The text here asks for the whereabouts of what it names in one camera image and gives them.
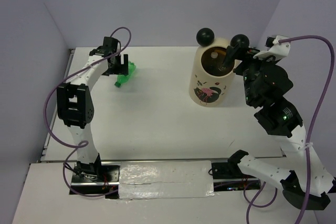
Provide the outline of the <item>green plastic bottle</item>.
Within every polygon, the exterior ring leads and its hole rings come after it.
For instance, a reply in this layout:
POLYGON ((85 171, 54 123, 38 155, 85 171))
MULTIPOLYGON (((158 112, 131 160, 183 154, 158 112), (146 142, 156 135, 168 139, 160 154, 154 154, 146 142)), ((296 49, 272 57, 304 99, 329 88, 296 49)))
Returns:
POLYGON ((127 83, 135 73, 136 68, 137 67, 134 62, 128 61, 128 74, 119 74, 114 85, 117 88, 120 88, 123 84, 127 83))

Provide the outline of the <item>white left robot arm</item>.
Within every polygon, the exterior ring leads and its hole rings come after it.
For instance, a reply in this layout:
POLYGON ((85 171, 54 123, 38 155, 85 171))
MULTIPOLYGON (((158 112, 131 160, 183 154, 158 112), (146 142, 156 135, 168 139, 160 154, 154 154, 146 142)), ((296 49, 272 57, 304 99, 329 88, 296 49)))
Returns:
POLYGON ((87 146, 77 152, 76 173, 90 181, 99 180, 104 173, 100 154, 91 132, 94 105, 91 90, 101 76, 129 74, 128 55, 120 54, 121 43, 113 37, 104 37, 103 45, 89 52, 82 72, 75 74, 57 87, 57 115, 69 129, 74 143, 87 146))

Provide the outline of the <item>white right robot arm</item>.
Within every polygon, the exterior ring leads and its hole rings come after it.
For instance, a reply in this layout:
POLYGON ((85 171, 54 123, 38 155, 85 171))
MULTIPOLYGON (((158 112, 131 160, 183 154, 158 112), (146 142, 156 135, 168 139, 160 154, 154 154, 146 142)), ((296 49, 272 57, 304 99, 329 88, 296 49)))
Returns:
POLYGON ((215 179, 256 177, 282 191, 285 199, 297 209, 324 210, 335 192, 335 178, 326 171, 308 141, 303 120, 296 107, 284 98, 293 83, 286 71, 277 65, 275 55, 259 58, 259 51, 247 46, 228 46, 223 65, 235 59, 241 63, 233 72, 242 76, 248 106, 260 107, 254 117, 273 135, 291 162, 291 169, 264 163, 248 152, 238 150, 227 162, 213 167, 215 179))

